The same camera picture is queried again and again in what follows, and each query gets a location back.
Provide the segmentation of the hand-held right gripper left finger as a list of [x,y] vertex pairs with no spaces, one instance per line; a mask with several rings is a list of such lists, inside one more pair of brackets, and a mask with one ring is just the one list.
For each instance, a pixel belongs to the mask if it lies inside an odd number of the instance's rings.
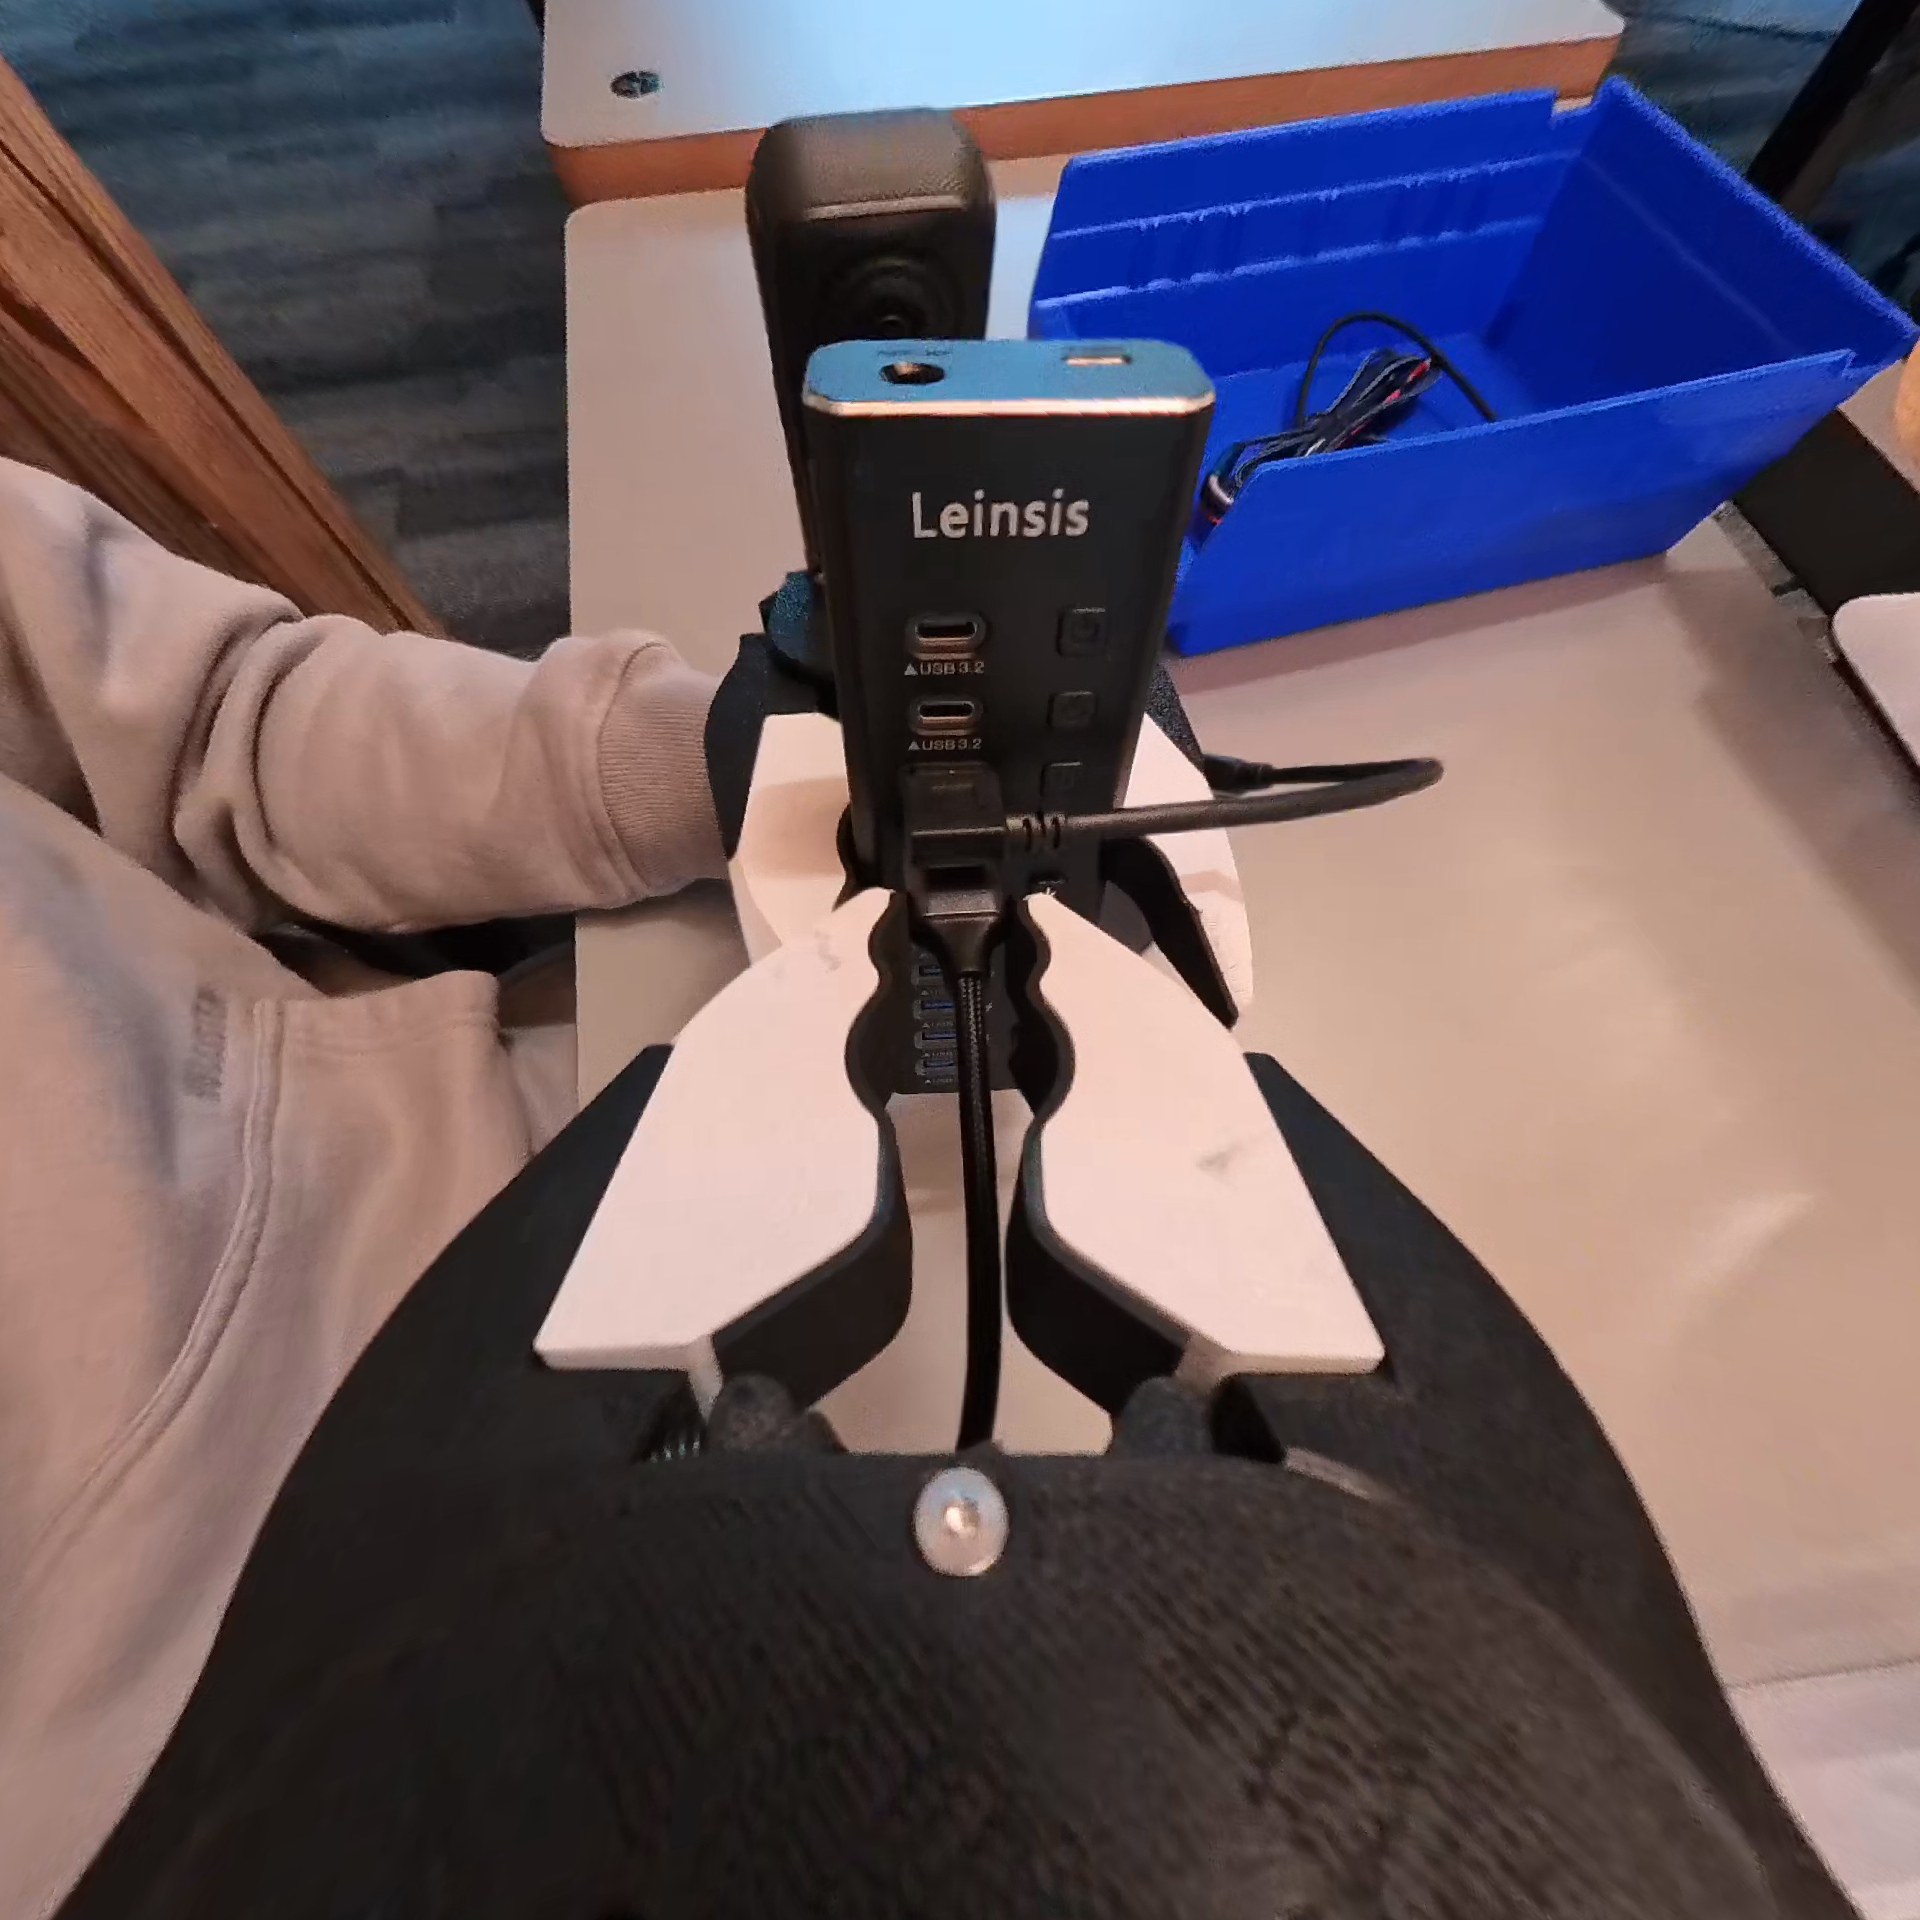
[[900,1332],[910,1218],[881,1073],[907,900],[869,887],[774,947],[666,1050],[535,1332],[556,1371],[743,1377],[815,1404]]

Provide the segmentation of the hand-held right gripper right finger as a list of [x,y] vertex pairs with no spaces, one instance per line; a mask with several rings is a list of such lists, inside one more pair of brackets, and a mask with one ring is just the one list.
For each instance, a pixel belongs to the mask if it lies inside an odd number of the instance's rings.
[[1230,1026],[1057,900],[1020,900],[1003,951],[1022,1345],[1112,1417],[1146,1378],[1374,1373],[1381,1335]]

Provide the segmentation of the black USB hub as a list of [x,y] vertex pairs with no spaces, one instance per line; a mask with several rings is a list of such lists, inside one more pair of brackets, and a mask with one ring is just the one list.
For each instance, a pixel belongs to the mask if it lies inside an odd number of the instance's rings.
[[1118,810],[1212,425],[1187,348],[825,344],[797,417],[856,884],[907,887],[932,780],[990,774],[1013,817]]

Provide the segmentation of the person's left forearm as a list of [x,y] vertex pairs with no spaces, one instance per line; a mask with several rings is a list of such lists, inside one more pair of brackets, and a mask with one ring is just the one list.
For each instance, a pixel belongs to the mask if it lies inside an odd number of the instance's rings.
[[2,602],[6,788],[235,924],[408,933],[722,875],[716,681],[656,636],[514,658],[300,614],[13,461]]

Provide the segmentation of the white desk with wooden edge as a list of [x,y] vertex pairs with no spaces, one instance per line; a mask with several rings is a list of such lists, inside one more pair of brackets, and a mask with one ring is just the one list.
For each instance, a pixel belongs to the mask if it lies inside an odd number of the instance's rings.
[[[990,159],[1547,90],[1618,47],[1599,2],[550,2],[541,135],[571,202],[738,188],[791,116],[941,108]],[[659,94],[611,80],[656,70]]]

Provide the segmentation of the light grey desk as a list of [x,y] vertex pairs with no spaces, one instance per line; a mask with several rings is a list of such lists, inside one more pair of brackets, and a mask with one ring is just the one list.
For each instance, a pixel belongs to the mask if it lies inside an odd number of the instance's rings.
[[[742,195],[565,220],[575,633],[797,564]],[[1187,658],[1204,748],[1443,783],[1236,841],[1272,1052],[1547,1335],[1868,1914],[1914,1914],[1914,784],[1706,520]]]

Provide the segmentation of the person's grey hoodie torso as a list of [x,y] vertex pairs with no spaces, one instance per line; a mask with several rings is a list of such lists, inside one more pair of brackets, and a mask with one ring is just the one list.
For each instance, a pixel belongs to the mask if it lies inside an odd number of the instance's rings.
[[325,995],[6,783],[2,1898],[51,1914],[361,1350],[575,1112],[541,987]]

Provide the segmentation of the blue plastic bin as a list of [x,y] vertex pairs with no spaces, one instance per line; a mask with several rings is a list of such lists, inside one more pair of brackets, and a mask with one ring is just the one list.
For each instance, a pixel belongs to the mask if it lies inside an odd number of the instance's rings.
[[1027,330],[1212,377],[1187,655],[1657,555],[1914,341],[1618,80],[1075,157]]

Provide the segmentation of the wooden pillar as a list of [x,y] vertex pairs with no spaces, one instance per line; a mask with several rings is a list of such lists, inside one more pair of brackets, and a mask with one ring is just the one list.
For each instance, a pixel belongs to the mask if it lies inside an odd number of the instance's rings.
[[2,453],[300,613],[443,633],[8,63]]

